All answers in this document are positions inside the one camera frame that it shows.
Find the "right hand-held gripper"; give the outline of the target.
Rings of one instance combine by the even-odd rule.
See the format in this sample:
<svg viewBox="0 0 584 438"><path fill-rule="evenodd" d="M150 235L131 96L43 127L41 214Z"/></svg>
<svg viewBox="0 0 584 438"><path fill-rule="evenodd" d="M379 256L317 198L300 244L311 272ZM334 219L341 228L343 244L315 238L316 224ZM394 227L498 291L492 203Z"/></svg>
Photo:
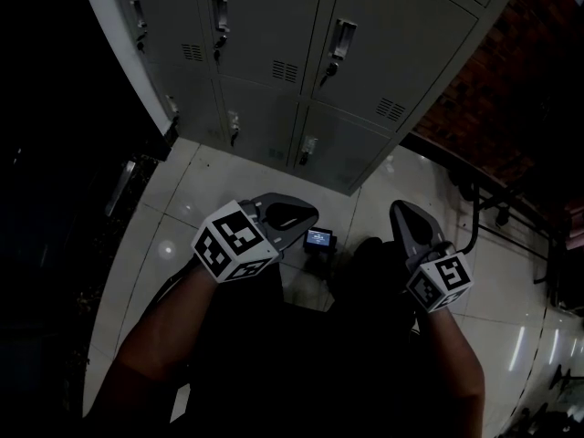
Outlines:
<svg viewBox="0 0 584 438"><path fill-rule="evenodd" d="M438 222L415 204L394 201L390 220L393 238L406 258L413 255L413 245L436 245L441 241ZM456 251L451 242L441 242L413 264L406 290L426 313L432 313L453 304L473 284L465 255Z"/></svg>

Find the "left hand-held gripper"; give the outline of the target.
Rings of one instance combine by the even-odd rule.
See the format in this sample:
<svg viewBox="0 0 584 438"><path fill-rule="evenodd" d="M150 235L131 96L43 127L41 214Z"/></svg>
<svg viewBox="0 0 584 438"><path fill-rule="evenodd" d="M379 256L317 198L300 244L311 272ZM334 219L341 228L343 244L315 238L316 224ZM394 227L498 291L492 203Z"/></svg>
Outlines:
<svg viewBox="0 0 584 438"><path fill-rule="evenodd" d="M193 254L222 284L259 275L282 259L318 220L311 204L282 193L233 200L204 220L191 243Z"/></svg>

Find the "grey metal locker cabinet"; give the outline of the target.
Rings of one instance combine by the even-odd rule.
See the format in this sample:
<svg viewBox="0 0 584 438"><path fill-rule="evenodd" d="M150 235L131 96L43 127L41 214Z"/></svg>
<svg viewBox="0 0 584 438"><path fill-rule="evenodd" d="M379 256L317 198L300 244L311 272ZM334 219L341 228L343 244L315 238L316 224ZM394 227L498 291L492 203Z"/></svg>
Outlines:
<svg viewBox="0 0 584 438"><path fill-rule="evenodd" d="M89 0L160 134L350 195L410 133L508 0L451 0L476 22L396 131L313 99L336 0Z"/></svg>

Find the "person's right forearm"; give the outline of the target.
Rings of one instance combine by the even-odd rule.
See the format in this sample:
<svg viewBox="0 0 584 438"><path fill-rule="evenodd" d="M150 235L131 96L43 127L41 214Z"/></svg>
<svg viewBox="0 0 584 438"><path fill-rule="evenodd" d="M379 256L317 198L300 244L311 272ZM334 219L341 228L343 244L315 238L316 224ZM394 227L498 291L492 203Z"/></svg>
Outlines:
<svg viewBox="0 0 584 438"><path fill-rule="evenodd" d="M438 380L437 411L452 438L481 438L485 375L474 350L447 308L418 317Z"/></svg>

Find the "person's left forearm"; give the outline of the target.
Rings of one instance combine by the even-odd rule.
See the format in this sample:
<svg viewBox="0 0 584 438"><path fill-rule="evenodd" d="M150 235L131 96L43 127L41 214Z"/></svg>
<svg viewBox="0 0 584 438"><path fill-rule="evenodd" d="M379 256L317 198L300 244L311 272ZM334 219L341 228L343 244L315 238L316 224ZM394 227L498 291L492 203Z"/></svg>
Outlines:
<svg viewBox="0 0 584 438"><path fill-rule="evenodd" d="M193 351L218 287L199 266L141 318L109 367L90 417L158 421L172 410L179 370Z"/></svg>

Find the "small black screen device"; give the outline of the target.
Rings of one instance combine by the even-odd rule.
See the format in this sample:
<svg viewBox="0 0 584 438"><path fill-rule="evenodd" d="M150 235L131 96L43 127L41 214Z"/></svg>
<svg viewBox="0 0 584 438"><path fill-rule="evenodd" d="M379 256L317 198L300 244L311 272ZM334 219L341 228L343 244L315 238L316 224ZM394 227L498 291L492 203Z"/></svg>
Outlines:
<svg viewBox="0 0 584 438"><path fill-rule="evenodd" d="M337 237L328 229L312 227L305 232L303 248L307 253L334 254Z"/></svg>

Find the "black metal clothes rack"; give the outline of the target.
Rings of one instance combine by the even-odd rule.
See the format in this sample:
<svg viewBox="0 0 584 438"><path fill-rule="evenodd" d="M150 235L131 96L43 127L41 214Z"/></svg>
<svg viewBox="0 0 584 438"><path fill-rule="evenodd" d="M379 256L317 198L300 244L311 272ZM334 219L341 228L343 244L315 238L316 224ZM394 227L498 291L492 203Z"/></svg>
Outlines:
<svg viewBox="0 0 584 438"><path fill-rule="evenodd" d="M560 273L562 266L562 259L567 250L564 243L558 236L546 228L546 223L542 222L540 218L536 218L533 223L528 221L526 217L521 217L512 210L512 206L505 200L496 200L496 196L485 197L481 194L481 186L479 181L470 175L462 175L457 172L448 172L448 177L454 185L461 197L472 205L470 213L470 225L463 229L470 232L470 238L466 245L460 245L458 251L468 255L474 248L478 241L479 232L481 230L496 238L509 243L511 246L517 247L528 252L530 255L543 260L546 263L545 275L535 278L534 284L547 285L547 297L551 302L553 308L559 311L567 312L566 308L560 301ZM496 209L494 226L489 226L481 222L481 212L490 209ZM516 238L508 235L502 231L503 227L509 221L519 223L526 229L531 231L534 235L538 235L546 242L546 253L538 252L535 247L528 244L521 243Z"/></svg>

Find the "person's black trousers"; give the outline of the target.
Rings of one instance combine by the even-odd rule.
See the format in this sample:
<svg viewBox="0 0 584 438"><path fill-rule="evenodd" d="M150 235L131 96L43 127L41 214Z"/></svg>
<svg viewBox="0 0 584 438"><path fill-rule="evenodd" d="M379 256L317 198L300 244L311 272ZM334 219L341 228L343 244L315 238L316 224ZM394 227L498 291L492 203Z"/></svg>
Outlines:
<svg viewBox="0 0 584 438"><path fill-rule="evenodd" d="M397 245L365 240L326 311L287 303L279 266L224 283L198 339L187 431L200 438L394 435L407 324Z"/></svg>

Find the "dark glass door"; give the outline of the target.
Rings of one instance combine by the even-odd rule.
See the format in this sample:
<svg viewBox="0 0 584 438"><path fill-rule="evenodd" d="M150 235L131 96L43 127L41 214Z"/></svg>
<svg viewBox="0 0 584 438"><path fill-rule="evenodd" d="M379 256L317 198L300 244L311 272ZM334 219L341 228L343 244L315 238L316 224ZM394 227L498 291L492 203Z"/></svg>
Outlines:
<svg viewBox="0 0 584 438"><path fill-rule="evenodd" d="M89 0L0 0L0 391L58 367L75 229L155 133Z"/></svg>

